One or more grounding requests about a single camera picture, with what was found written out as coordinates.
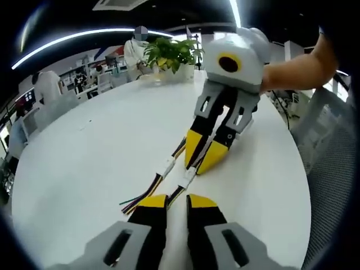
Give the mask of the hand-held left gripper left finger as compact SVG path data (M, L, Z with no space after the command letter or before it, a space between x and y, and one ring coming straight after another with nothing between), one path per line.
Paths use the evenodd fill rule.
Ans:
M158 269L166 244L167 198L145 198L127 221L91 239L69 269Z

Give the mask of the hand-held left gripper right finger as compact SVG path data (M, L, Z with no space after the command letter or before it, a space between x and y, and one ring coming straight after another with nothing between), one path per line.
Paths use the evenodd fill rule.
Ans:
M229 222L208 197L189 194L187 246L194 269L281 269L266 245L236 222Z

